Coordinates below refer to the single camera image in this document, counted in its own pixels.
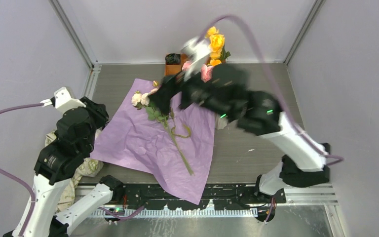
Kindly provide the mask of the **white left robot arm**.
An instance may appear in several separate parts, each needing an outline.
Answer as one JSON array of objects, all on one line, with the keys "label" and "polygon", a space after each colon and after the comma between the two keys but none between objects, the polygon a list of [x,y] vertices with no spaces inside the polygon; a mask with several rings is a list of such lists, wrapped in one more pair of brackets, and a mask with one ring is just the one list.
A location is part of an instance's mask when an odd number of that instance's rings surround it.
[{"label": "white left robot arm", "polygon": [[62,110],[62,118],[56,123],[56,139],[41,150],[34,167],[35,196],[30,201],[34,209],[26,207],[19,225],[6,237],[68,237],[94,210],[123,200],[123,183],[107,175],[77,203],[56,213],[76,169],[94,149],[97,130],[108,120],[106,106],[87,97],[75,99],[73,106]]}]

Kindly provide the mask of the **large pink rose stem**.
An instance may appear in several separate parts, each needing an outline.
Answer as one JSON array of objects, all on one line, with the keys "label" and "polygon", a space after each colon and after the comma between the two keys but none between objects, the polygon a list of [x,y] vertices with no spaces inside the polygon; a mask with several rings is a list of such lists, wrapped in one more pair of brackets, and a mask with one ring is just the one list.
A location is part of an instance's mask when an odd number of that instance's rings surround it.
[{"label": "large pink rose stem", "polygon": [[[192,61],[186,61],[182,66],[182,71],[187,71],[190,68]],[[201,79],[208,82],[212,78],[213,66],[203,65],[201,68]]]}]

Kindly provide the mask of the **purple wrapping paper sheet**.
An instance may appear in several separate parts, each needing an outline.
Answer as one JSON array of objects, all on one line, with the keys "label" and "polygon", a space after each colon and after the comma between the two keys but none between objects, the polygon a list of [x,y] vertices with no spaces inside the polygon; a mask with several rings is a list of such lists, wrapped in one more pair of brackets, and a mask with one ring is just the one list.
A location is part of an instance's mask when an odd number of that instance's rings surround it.
[{"label": "purple wrapping paper sheet", "polygon": [[164,127],[150,121],[145,110],[131,104],[136,91],[149,92],[152,83],[135,79],[111,121],[97,137],[91,158],[152,174],[161,187],[177,198],[199,204],[213,158],[215,115],[191,105],[168,121],[178,137],[172,141]]}]

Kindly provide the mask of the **white ribbed ceramic vase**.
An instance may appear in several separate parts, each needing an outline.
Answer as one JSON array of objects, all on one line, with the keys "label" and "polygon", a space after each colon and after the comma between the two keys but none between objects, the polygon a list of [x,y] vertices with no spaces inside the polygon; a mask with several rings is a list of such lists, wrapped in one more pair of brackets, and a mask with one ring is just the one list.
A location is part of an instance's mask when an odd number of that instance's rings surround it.
[{"label": "white ribbed ceramic vase", "polygon": [[215,129],[224,129],[227,125],[228,119],[226,117],[222,117],[219,114],[215,114]]}]

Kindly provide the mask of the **yellow flower stem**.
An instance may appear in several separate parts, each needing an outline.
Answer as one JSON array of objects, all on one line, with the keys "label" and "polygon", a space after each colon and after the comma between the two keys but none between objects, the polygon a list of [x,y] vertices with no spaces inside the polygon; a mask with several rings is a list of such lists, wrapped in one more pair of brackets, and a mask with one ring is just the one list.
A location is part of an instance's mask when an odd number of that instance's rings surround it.
[{"label": "yellow flower stem", "polygon": [[217,66],[227,61],[227,58],[231,56],[229,51],[225,50],[226,38],[215,26],[210,27],[205,35],[205,39],[208,40],[211,48],[211,53],[208,59],[208,66]]}]

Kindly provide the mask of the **small pale pink rose stem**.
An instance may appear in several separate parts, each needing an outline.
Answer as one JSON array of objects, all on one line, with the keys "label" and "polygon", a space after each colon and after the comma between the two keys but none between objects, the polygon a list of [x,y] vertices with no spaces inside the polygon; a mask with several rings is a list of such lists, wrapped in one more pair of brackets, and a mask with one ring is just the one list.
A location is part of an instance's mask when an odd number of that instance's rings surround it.
[{"label": "small pale pink rose stem", "polygon": [[170,113],[168,113],[168,114],[163,114],[162,112],[160,112],[156,108],[155,105],[151,104],[151,102],[149,102],[149,106],[147,108],[150,108],[150,111],[148,112],[148,119],[157,121],[163,126],[164,130],[169,135],[172,143],[176,147],[176,149],[177,149],[177,151],[178,151],[178,153],[182,159],[182,162],[184,163],[189,175],[194,175],[193,169],[191,168],[189,162],[187,161],[185,155],[183,154],[183,152],[180,149],[180,147],[177,143],[177,140],[176,140],[177,137],[183,138],[183,139],[190,138],[191,137],[191,129],[186,124],[183,124],[182,127],[187,131],[187,135],[184,136],[184,135],[180,135],[180,134],[175,133],[175,130],[176,130],[175,115],[174,115],[173,109],[171,107],[170,107]]}]

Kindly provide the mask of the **white rose stem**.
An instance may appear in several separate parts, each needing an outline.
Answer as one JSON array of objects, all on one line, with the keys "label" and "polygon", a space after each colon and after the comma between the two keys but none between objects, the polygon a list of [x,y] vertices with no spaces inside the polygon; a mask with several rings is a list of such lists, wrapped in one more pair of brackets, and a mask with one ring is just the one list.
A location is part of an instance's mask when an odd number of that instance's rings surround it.
[{"label": "white rose stem", "polygon": [[137,108],[137,110],[144,109],[148,115],[148,120],[165,122],[165,117],[149,98],[149,96],[154,94],[156,91],[157,88],[152,89],[148,93],[141,93],[140,91],[136,91],[131,98],[131,104],[133,107]]}]

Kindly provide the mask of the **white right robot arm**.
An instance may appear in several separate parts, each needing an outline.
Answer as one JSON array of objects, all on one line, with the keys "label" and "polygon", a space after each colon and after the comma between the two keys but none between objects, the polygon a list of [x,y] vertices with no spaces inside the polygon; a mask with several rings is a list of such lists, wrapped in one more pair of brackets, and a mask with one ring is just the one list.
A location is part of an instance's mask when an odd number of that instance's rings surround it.
[{"label": "white right robot arm", "polygon": [[273,143],[283,152],[278,165],[257,177],[254,196],[257,201],[268,202],[286,186],[305,188],[327,183],[330,169],[326,155],[330,145],[310,139],[298,125],[290,123],[288,112],[275,97],[264,91],[247,88],[249,75],[245,70],[230,64],[220,64],[212,70],[212,77],[204,82],[201,73],[191,75],[181,71],[163,78],[161,87],[149,96],[150,102],[166,114],[170,112],[171,99],[180,94],[180,109],[198,104],[238,128]]}]

